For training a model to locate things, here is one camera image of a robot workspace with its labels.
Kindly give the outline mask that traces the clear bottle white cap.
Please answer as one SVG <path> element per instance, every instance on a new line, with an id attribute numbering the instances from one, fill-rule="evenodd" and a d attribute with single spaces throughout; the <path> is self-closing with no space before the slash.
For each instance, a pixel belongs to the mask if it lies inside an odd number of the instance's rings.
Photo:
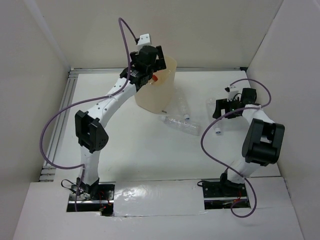
<path id="1" fill-rule="evenodd" d="M 215 98 L 208 98 L 205 101 L 205 106 L 206 106 L 206 111 L 208 115 L 208 120 L 209 123 L 211 124 L 213 121 L 216 119 L 213 117 L 213 114 L 216 110 L 216 99 Z M 218 121 L 212 126 L 212 132 L 215 133 L 216 135 L 221 135 L 222 134 L 222 122 Z"/>

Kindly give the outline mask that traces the red-capped labelled small bottle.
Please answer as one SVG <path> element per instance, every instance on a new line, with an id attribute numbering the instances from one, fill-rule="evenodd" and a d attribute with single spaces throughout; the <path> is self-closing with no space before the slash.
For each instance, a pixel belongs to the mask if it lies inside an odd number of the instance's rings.
<path id="1" fill-rule="evenodd" d="M 157 82 L 157 81 L 158 81 L 158 77 L 157 77 L 156 75 L 153 75 L 153 76 L 152 76 L 152 79 L 153 79 L 154 82 Z"/>

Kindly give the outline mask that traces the clear bottle blue cap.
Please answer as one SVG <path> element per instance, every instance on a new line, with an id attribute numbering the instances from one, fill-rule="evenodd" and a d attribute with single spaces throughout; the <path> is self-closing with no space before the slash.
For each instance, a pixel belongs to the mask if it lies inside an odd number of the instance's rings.
<path id="1" fill-rule="evenodd" d="M 184 96 L 178 95 L 175 97 L 175 102 L 179 114 L 183 117 L 184 120 L 188 121 L 190 119 L 190 109 L 186 98 Z"/>

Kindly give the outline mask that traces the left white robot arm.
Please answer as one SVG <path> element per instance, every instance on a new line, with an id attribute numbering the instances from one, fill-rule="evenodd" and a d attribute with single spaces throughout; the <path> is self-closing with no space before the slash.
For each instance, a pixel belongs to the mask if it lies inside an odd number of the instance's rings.
<path id="1" fill-rule="evenodd" d="M 131 61 L 125 68 L 105 98 L 83 112 L 79 110 L 75 118 L 75 135 L 80 145 L 81 164 L 84 172 L 76 183 L 81 194 L 88 200 L 99 193 L 99 159 L 101 150 L 107 145 L 109 136 L 105 130 L 114 113 L 134 96 L 151 79 L 154 73 L 165 70 L 166 62 L 161 46 L 143 46 L 130 53 Z"/>

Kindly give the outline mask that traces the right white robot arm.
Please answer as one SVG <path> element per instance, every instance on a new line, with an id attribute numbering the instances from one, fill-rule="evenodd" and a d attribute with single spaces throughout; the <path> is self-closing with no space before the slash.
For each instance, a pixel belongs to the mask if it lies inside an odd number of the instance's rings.
<path id="1" fill-rule="evenodd" d="M 221 174 L 218 190 L 223 196 L 230 196 L 234 191 L 241 190 L 244 186 L 244 178 L 249 177 L 260 167 L 275 164 L 280 156 L 285 126 L 271 120 L 260 107 L 257 100 L 257 92 L 253 88 L 243 88 L 242 92 L 235 86 L 225 88 L 227 98 L 215 101 L 215 110 L 212 114 L 214 120 L 226 113 L 237 109 L 246 110 L 233 113 L 227 119 L 243 117 L 249 124 L 249 129 L 244 139 L 241 157 L 231 164 Z"/>

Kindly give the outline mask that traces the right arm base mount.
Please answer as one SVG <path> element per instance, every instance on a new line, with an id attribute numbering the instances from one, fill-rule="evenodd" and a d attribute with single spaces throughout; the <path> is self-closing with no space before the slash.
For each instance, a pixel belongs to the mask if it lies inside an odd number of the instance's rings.
<path id="1" fill-rule="evenodd" d="M 251 207 L 244 184 L 234 187 L 217 180 L 200 180 L 197 186 L 202 188 L 205 210 L 229 209 L 232 204 L 235 204 L 234 208 Z"/>

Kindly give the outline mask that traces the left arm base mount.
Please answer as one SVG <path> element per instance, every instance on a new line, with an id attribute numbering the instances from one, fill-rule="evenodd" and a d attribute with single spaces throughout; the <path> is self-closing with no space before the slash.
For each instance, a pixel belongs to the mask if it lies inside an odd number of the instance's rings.
<path id="1" fill-rule="evenodd" d="M 115 184 L 98 184 L 91 193 L 85 192 L 77 184 L 68 179 L 61 181 L 60 185 L 69 192 L 67 212 L 99 212 L 101 216 L 114 215 Z"/>

